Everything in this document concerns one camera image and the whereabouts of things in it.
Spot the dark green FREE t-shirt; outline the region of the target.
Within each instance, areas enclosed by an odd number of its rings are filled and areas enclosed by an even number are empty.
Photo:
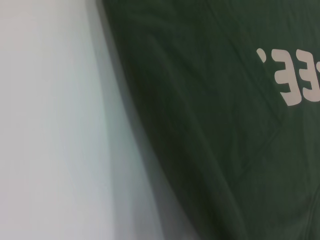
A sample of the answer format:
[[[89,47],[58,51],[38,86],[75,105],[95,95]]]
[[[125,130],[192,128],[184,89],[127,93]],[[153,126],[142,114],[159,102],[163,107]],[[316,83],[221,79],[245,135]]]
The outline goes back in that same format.
[[[320,0],[102,0],[201,240],[320,240]]]

